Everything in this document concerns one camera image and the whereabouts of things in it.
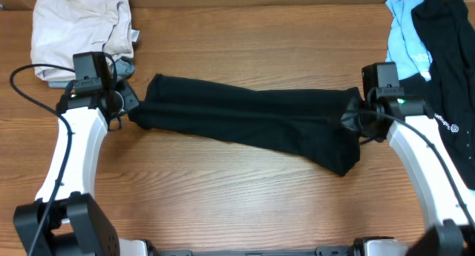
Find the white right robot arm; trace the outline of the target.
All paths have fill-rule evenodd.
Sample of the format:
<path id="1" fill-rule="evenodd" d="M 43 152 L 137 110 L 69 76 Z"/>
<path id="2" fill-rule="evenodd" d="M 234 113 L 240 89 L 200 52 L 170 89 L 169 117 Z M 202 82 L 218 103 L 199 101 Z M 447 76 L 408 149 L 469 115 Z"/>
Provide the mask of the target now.
<path id="1" fill-rule="evenodd" d="M 393 237 L 355 240 L 351 255 L 473 255 L 474 196 L 450 158 L 429 105 L 417 96 L 353 100 L 341 122 L 365 137 L 387 140 L 416 192 L 425 233 L 414 244 Z"/>

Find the black t-shirt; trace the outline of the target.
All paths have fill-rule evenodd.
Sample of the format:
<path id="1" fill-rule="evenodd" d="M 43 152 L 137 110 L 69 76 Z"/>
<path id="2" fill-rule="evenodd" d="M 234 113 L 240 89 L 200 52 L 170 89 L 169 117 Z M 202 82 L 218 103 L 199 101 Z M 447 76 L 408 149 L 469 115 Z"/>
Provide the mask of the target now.
<path id="1" fill-rule="evenodd" d="M 359 160 L 359 135 L 341 124 L 358 88 L 255 91 L 157 74 L 129 115 L 157 128 L 305 157 L 344 176 Z"/>

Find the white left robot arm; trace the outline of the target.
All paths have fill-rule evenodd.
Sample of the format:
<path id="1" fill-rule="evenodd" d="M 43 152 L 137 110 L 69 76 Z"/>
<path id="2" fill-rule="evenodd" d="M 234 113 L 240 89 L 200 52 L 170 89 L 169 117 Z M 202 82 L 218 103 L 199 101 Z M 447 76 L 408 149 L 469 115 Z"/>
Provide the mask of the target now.
<path id="1" fill-rule="evenodd" d="M 31 204 L 18 206 L 13 223 L 29 255 L 152 255 L 145 240 L 127 240 L 95 200 L 102 142 L 110 123 L 139 104 L 131 86 L 76 82 L 54 111 L 58 138 L 49 171 Z"/>

